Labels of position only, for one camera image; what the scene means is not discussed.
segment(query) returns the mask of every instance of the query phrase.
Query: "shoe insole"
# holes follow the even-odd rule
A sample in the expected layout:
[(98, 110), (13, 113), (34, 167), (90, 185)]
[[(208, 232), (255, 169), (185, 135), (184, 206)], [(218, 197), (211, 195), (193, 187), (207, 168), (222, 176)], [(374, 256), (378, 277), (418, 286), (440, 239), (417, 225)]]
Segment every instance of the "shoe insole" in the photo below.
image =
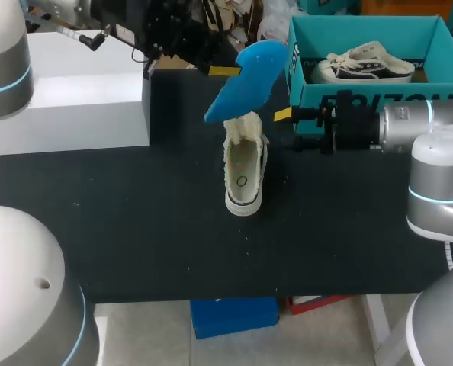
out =
[(226, 81), (204, 120), (223, 123), (259, 109), (287, 61), (288, 48), (278, 40), (261, 40), (245, 48), (236, 58), (240, 75)]
[(243, 203), (254, 201), (257, 192), (257, 144), (241, 140), (230, 146), (230, 187), (233, 198)]

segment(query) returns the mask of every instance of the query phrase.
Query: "shoelace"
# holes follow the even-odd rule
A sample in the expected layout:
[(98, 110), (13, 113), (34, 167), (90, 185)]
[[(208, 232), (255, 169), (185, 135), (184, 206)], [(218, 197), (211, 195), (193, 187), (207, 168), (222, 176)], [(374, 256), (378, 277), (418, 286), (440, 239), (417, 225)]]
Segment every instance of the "shoelace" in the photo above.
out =
[(351, 59), (349, 57), (349, 52), (344, 53), (343, 55), (337, 55), (335, 53), (329, 53), (326, 57), (327, 60), (330, 61), (330, 65), (328, 67), (336, 67), (337, 69), (362, 69), (364, 68), (358, 61)]

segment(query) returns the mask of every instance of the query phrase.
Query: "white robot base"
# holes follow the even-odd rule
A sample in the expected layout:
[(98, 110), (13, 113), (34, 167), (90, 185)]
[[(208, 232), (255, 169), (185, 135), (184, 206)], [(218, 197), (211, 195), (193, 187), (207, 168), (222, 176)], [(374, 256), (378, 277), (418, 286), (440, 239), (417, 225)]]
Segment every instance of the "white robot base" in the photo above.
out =
[(90, 366), (98, 330), (56, 238), (0, 207), (0, 366)]

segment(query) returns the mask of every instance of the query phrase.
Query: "black sneaker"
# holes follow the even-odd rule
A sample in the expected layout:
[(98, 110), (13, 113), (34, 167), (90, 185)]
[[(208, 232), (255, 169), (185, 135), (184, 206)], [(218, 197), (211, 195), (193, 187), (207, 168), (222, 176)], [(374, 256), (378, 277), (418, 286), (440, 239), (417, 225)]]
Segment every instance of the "black sneaker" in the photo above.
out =
[(391, 56), (375, 40), (343, 55), (329, 54), (311, 79), (316, 84), (397, 84), (411, 82), (414, 72), (412, 63)]

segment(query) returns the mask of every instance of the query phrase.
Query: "white table leg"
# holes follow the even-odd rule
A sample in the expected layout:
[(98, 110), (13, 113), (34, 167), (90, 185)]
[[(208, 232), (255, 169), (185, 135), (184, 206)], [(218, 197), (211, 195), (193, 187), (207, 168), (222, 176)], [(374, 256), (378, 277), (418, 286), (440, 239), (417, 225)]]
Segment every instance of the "white table leg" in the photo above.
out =
[(390, 334), (389, 323), (387, 322), (381, 295), (364, 295), (362, 297), (362, 305), (364, 306), (369, 331), (371, 332), (374, 352), (376, 352), (379, 349), (379, 345)]
[(406, 343), (406, 315), (396, 324), (374, 355), (376, 366), (396, 366), (408, 352)]
[(408, 351), (406, 314), (391, 332), (381, 295), (365, 295), (362, 304), (371, 332), (376, 366), (396, 366)]

